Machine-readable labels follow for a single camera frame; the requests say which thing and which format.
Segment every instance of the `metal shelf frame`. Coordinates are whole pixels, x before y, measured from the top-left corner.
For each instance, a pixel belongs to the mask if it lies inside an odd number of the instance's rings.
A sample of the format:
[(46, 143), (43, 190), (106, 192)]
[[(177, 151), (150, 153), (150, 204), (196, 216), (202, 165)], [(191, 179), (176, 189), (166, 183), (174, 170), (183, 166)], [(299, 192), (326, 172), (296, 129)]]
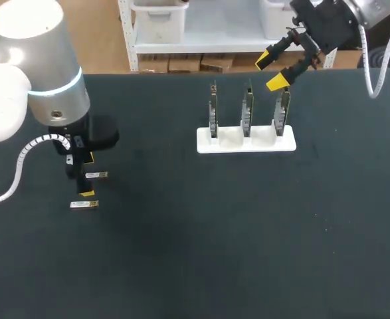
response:
[[(234, 53), (234, 52), (263, 52), (268, 45), (277, 41), (267, 40), (262, 34), (259, 18), (256, 19), (256, 9), (245, 11), (235, 11), (231, 13), (228, 21), (236, 21), (235, 25), (228, 26), (227, 21), (218, 24), (218, 30), (225, 27), (232, 27), (232, 37), (225, 33), (212, 33), (208, 23), (217, 23), (217, 6), (214, 1), (192, 0), (187, 12), (186, 35), (187, 39), (183, 43), (177, 44), (150, 44), (144, 43), (143, 39), (137, 37), (137, 19), (133, 27), (131, 5), (132, 0), (118, 0), (122, 30), (126, 41), (128, 61), (132, 72), (138, 71), (138, 54), (173, 54), (173, 53)], [(202, 16), (206, 21), (198, 21), (197, 17)], [(324, 68), (331, 68), (334, 65), (337, 50), (326, 56)]]

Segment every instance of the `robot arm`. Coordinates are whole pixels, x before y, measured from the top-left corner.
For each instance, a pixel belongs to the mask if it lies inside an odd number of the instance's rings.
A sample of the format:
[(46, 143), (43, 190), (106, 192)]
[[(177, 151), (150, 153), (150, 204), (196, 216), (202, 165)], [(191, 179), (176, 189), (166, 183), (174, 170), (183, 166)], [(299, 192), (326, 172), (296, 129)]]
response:
[(62, 7), (55, 0), (8, 0), (0, 6), (0, 142), (21, 127), (27, 105), (49, 134), (31, 141), (17, 162), (16, 189), (23, 159), (35, 145), (54, 140), (66, 156), (66, 174), (77, 192), (94, 195), (84, 164), (92, 152), (115, 146), (119, 133), (109, 116), (90, 116), (82, 69), (70, 42)]
[[(90, 108), (63, 10), (55, 0), (9, 0), (0, 6), (0, 76), (4, 96), (19, 91), (19, 103), (0, 100), (0, 108), (8, 105), (9, 110), (0, 112), (0, 141), (21, 125), (13, 114), (17, 109), (26, 112), (27, 99), (35, 118), (53, 128), (79, 121)], [(12, 118), (16, 122), (7, 131)]]
[(290, 86), (309, 66), (316, 68), (320, 54), (346, 43), (359, 32), (359, 26), (370, 29), (390, 15), (390, 0), (323, 0), (317, 7), (310, 0), (292, 0), (290, 5), (296, 14), (294, 24), (305, 31), (290, 29), (286, 38), (266, 49), (256, 65), (260, 70), (266, 68), (292, 43), (302, 46), (305, 59), (268, 82), (271, 91)]

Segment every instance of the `electronic component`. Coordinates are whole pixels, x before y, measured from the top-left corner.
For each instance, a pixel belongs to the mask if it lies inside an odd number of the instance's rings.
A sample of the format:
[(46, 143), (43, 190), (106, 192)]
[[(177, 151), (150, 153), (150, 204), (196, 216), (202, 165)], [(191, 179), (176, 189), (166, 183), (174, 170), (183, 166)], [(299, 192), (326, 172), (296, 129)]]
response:
[(69, 207), (72, 209), (97, 208), (99, 201), (73, 201)]
[(212, 138), (219, 137), (217, 83), (211, 85), (211, 100), (209, 101), (209, 130)]
[(86, 179), (100, 179), (100, 178), (108, 178), (108, 172), (99, 171), (96, 173), (86, 173)]
[(288, 118), (289, 104), (289, 88), (284, 88), (282, 94), (276, 100), (276, 109), (274, 111), (274, 128), (277, 136), (283, 136), (286, 120)]
[(242, 130), (243, 136), (250, 138), (250, 128), (252, 126), (252, 112), (254, 109), (254, 94), (252, 92), (252, 84), (250, 83), (246, 90), (242, 102)]

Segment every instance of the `cardboard box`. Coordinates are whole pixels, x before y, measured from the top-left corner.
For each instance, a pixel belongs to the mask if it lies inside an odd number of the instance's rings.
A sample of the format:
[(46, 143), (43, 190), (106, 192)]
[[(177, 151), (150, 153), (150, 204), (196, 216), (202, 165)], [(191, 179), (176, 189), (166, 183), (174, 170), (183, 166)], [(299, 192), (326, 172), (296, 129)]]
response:
[(234, 59), (234, 54), (204, 54), (201, 71), (228, 73), (231, 71)]
[(138, 58), (140, 73), (168, 73), (168, 54), (141, 54)]
[(199, 72), (201, 66), (200, 54), (173, 54), (169, 58), (170, 73)]

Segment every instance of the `coiled cable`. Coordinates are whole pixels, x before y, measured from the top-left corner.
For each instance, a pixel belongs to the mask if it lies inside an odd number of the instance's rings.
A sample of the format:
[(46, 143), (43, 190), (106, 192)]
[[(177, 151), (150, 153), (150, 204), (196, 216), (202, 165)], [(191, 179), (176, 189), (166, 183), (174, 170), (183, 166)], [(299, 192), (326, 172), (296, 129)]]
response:
[(58, 135), (58, 134), (43, 135), (43, 136), (40, 136), (39, 138), (36, 138), (36, 139), (30, 141), (22, 149), (21, 153), (19, 154), (19, 157), (17, 158), (15, 179), (13, 180), (13, 183), (11, 184), (11, 187), (9, 188), (9, 190), (6, 191), (4, 194), (2, 194), (2, 196), (0, 196), (0, 202), (8, 199), (16, 191), (16, 189), (19, 185), (19, 182), (21, 181), (23, 161), (25, 160), (25, 157), (27, 156), (28, 152), (31, 151), (38, 144), (43, 143), (45, 141), (51, 141), (51, 140), (59, 141), (60, 143), (62, 143), (64, 148), (66, 148), (67, 150), (70, 149), (69, 141), (65, 137)]

